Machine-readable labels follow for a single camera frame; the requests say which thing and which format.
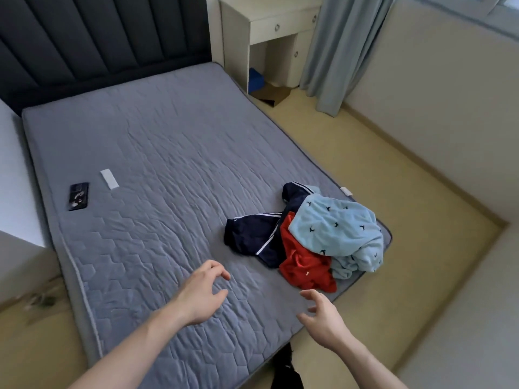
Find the person's right hand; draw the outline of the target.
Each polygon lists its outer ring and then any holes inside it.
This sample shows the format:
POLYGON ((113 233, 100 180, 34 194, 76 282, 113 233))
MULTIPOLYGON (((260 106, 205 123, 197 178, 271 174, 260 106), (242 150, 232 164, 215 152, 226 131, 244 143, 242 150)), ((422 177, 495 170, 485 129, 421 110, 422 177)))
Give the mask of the person's right hand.
POLYGON ((308 312, 315 316, 315 326, 307 331, 316 343, 338 352, 353 339, 337 308, 325 295, 315 289, 302 290, 300 295, 314 303, 308 312))

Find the person's left hand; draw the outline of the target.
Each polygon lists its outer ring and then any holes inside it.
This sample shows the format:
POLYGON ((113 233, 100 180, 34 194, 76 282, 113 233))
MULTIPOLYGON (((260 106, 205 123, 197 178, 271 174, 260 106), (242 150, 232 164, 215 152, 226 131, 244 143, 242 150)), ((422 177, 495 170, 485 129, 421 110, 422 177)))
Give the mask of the person's left hand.
POLYGON ((205 261, 197 268, 172 299, 172 311, 182 327, 197 325, 211 318, 220 307, 212 307, 210 295, 214 282, 222 278, 230 281, 230 273, 214 260, 205 261))

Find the person's right forearm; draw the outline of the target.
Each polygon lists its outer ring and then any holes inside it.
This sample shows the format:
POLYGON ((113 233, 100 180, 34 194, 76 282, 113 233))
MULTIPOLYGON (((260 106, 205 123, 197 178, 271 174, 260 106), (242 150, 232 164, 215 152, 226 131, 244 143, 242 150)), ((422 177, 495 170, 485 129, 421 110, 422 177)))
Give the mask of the person's right forearm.
POLYGON ((334 336, 322 346, 339 356, 360 389, 409 389, 351 334, 334 336))

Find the person's left forearm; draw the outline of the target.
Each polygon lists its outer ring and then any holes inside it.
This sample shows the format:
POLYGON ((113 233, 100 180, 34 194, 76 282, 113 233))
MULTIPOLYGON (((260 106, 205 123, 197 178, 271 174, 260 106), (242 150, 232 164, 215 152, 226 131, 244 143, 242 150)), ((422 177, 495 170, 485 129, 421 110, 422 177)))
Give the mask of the person's left forearm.
POLYGON ((165 345, 199 322, 176 304, 159 309, 68 389, 137 389, 165 345))

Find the red garment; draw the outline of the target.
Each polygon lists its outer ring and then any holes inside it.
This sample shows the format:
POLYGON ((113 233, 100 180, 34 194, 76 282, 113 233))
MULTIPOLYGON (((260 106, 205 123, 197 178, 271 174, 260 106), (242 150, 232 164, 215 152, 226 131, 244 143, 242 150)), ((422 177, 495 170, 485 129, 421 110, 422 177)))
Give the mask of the red garment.
POLYGON ((304 248, 289 232, 289 225, 295 212, 288 212, 282 222, 280 234, 286 258, 279 271, 295 287, 303 290, 320 289, 326 293, 337 291, 336 281, 331 273, 332 257, 319 255, 304 248))

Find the black clothing item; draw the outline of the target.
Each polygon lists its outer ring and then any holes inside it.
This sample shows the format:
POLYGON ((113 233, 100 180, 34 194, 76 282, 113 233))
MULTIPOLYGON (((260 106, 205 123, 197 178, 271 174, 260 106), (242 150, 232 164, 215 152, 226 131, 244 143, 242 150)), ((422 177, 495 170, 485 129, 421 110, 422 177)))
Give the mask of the black clothing item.
POLYGON ((287 343, 272 358, 274 378, 270 389, 304 389, 301 376, 292 363, 293 350, 287 343))

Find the navy jacket with white stripes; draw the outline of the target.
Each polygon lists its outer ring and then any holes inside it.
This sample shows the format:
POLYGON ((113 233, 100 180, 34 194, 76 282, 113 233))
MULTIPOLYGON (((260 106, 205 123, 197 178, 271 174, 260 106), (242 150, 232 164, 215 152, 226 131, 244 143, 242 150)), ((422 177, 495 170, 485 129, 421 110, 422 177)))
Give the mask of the navy jacket with white stripes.
POLYGON ((267 268, 278 269, 287 253, 282 240, 282 225, 288 227, 305 198, 320 194, 316 186, 289 182, 283 186, 285 208, 276 213, 258 213, 227 220, 224 244, 233 252, 258 258, 267 268))

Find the light blue patterned garment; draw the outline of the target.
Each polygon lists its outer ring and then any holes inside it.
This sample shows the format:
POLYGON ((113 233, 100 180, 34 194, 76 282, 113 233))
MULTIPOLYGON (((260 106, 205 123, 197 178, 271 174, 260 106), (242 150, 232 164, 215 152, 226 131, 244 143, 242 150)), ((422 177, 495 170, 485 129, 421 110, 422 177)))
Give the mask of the light blue patterned garment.
POLYGON ((288 229, 302 247, 332 258, 335 279, 374 273, 384 262, 383 232, 375 214, 359 203, 310 194, 288 229))

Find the gray quilted mattress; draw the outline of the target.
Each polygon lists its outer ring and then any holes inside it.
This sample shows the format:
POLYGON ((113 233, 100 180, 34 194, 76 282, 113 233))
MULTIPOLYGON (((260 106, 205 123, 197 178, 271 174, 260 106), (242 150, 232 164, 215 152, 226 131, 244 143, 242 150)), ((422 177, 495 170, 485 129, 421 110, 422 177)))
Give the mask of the gray quilted mattress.
POLYGON ((22 110, 22 122, 89 366, 164 306, 204 261, 228 297, 182 329, 141 389, 237 389, 302 329, 297 288, 224 244, 225 221, 278 212, 288 182, 345 198, 329 174, 215 63, 22 110), (100 171, 119 184, 108 189, 100 171), (88 206, 68 211, 69 188, 88 206))

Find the black smartphone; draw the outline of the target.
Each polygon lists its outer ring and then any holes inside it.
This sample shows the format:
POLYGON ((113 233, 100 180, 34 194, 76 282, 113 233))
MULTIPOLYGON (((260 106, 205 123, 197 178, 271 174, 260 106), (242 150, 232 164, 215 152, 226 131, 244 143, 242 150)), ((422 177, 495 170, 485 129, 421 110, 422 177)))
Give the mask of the black smartphone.
POLYGON ((85 209, 88 206, 89 183, 75 183, 69 188, 68 211, 85 209))

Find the brown scraps clump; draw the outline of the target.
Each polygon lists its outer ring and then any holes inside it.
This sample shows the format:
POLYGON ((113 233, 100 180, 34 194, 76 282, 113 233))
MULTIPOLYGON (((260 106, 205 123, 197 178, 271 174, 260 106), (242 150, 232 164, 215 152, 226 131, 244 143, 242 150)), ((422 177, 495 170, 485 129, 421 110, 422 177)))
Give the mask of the brown scraps clump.
POLYGON ((24 323, 29 326, 70 309, 64 280, 57 276, 21 298, 24 323))

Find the brown cardboard piece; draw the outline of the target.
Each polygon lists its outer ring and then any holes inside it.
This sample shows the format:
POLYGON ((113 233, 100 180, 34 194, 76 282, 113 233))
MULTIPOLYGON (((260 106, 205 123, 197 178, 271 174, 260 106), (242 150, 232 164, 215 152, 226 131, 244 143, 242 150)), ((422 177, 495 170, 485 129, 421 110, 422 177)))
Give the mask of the brown cardboard piece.
POLYGON ((291 91, 292 88, 275 86, 266 82, 260 89, 252 91, 250 96, 274 108, 288 98, 291 91))

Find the gray-blue curtain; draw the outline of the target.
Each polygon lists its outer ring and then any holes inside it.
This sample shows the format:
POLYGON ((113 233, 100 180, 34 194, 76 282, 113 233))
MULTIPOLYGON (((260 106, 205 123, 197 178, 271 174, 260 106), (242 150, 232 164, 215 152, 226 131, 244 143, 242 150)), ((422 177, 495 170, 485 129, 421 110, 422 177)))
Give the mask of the gray-blue curtain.
POLYGON ((395 0, 323 0, 300 80, 316 110, 337 116, 366 67, 395 0))

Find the white desk with drawers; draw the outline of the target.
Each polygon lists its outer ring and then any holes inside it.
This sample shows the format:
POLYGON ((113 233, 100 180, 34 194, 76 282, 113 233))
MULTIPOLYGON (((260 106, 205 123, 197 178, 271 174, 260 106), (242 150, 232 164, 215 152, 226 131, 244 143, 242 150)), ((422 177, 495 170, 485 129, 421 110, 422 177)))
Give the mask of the white desk with drawers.
POLYGON ((264 76, 298 87, 322 0, 219 0, 225 71, 250 92, 251 48, 265 46, 264 76))

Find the dark padded headboard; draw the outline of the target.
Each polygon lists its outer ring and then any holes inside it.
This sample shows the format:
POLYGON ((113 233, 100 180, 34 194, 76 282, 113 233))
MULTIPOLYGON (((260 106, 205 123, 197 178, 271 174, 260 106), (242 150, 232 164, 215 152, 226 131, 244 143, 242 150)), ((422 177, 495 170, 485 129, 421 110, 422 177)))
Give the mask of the dark padded headboard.
POLYGON ((0 0, 0 99, 17 115, 210 61, 206 0, 0 0))

